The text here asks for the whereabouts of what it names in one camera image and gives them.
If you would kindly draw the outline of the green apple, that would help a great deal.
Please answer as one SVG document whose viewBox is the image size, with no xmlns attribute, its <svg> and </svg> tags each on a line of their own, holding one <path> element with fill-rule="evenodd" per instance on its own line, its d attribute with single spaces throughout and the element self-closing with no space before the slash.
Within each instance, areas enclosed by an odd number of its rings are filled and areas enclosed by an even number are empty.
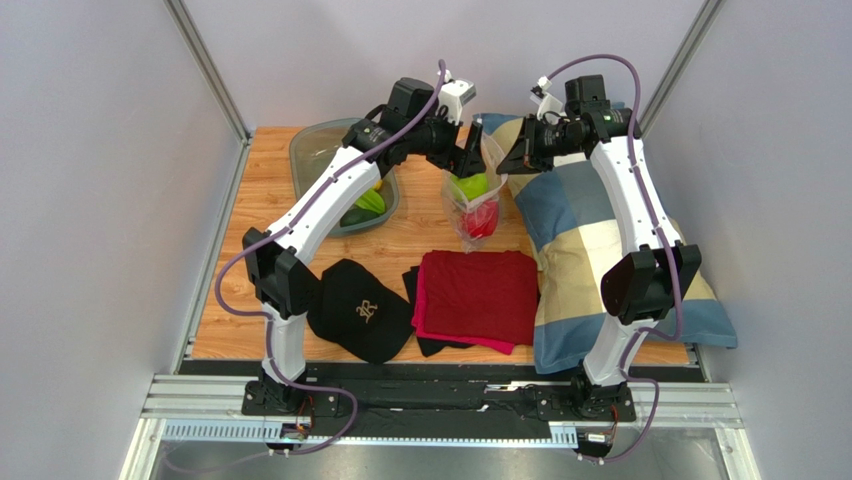
<svg viewBox="0 0 852 480">
<path fill-rule="evenodd" d="M 466 178 L 451 175 L 449 179 L 450 191 L 456 201 L 472 201 L 489 191 L 488 178 L 485 173 Z"/>
</svg>

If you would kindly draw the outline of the clear zip top bag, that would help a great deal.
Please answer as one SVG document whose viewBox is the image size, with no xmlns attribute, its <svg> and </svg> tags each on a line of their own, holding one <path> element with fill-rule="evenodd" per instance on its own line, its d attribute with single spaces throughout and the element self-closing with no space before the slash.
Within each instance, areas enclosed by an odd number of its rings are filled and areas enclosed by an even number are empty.
<svg viewBox="0 0 852 480">
<path fill-rule="evenodd" d="M 484 173 L 487 175 L 489 184 L 489 191 L 485 195 L 472 201 L 456 201 L 450 191 L 449 177 L 453 174 L 449 172 L 442 173 L 441 196 L 443 210 L 450 226 L 461 241 L 461 250 L 464 253 L 471 253 L 482 249 L 487 239 L 494 234 L 487 238 L 471 239 L 463 232 L 461 225 L 462 216 L 466 212 L 475 210 L 479 205 L 488 200 L 497 200 L 499 202 L 499 213 L 501 215 L 500 192 L 508 180 L 507 175 L 500 175 L 496 172 L 497 166 L 504 158 L 504 152 L 498 143 L 491 136 L 484 134 L 481 142 L 481 150 L 486 166 Z"/>
</svg>

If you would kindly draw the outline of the red bell pepper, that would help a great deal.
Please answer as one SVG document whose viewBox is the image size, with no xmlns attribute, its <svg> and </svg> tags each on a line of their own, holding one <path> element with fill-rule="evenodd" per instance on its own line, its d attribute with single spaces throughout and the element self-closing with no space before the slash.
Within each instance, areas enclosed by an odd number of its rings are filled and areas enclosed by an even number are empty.
<svg viewBox="0 0 852 480">
<path fill-rule="evenodd" d="M 499 223 L 499 202 L 488 200 L 462 216 L 463 232 L 471 239 L 487 238 L 494 234 Z"/>
</svg>

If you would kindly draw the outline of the green star fruit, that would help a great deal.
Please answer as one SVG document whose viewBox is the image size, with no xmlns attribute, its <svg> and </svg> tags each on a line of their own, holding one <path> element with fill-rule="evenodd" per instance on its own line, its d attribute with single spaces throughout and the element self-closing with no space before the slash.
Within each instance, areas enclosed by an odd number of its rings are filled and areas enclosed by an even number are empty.
<svg viewBox="0 0 852 480">
<path fill-rule="evenodd" d="M 387 206 L 382 195 L 373 189 L 369 189 L 362 194 L 354 203 L 354 205 L 362 210 L 366 210 L 377 215 L 383 215 Z"/>
</svg>

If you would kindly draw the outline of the dark green avocado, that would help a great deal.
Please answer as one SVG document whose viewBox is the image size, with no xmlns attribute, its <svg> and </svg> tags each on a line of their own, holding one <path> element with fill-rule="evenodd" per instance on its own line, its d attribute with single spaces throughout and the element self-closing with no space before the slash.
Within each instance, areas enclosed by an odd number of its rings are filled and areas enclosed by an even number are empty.
<svg viewBox="0 0 852 480">
<path fill-rule="evenodd" d="M 380 216 L 380 213 L 374 212 L 372 210 L 352 208 L 341 217 L 339 225 L 341 228 L 347 228 L 375 220 Z"/>
</svg>

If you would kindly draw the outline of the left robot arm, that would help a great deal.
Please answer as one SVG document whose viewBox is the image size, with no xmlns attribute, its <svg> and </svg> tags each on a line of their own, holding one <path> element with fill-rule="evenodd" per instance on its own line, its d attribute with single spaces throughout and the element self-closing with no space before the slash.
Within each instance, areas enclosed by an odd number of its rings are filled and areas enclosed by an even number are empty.
<svg viewBox="0 0 852 480">
<path fill-rule="evenodd" d="M 319 301 L 319 279 L 309 265 L 322 242 L 356 200 L 409 155 L 465 178 L 485 170 L 481 126 L 456 144 L 462 112 L 476 95 L 473 82 L 443 74 L 437 86 L 403 77 L 388 100 L 353 123 L 330 164 L 297 203 L 265 231 L 243 236 L 248 277 L 267 318 L 265 358 L 245 387 L 250 416 L 294 414 L 304 390 L 307 318 Z"/>
</svg>

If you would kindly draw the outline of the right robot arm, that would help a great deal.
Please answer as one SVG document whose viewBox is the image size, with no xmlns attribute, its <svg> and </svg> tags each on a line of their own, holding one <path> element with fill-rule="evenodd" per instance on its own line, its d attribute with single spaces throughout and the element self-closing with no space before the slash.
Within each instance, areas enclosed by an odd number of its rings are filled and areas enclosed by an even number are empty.
<svg viewBox="0 0 852 480">
<path fill-rule="evenodd" d="M 680 338 L 683 298 L 702 256 L 666 219 L 643 169 L 635 108 L 612 108 L 600 75 L 567 82 L 564 102 L 550 87 L 543 76 L 532 88 L 538 111 L 524 118 L 498 171 L 548 172 L 557 158 L 583 153 L 613 207 L 623 256 L 600 281 L 602 329 L 562 402 L 574 415 L 596 419 L 628 401 L 630 365 L 647 337 Z"/>
</svg>

